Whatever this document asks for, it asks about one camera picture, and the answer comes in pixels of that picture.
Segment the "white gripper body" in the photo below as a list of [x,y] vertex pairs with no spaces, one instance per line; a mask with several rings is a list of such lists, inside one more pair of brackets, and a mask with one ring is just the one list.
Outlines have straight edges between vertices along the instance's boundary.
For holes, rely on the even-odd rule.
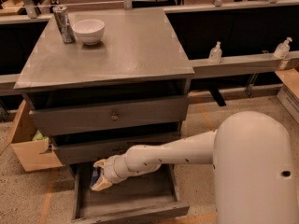
[[104,164],[104,177],[113,184],[127,179],[128,168],[123,156],[115,155],[106,159]]

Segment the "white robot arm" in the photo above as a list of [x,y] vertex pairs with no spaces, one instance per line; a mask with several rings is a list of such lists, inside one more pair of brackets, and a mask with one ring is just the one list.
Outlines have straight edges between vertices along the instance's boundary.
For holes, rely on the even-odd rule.
[[163,164],[213,166],[217,224],[299,224],[290,136],[263,113],[235,113],[214,131],[159,146],[132,146],[97,161],[91,189],[107,189]]

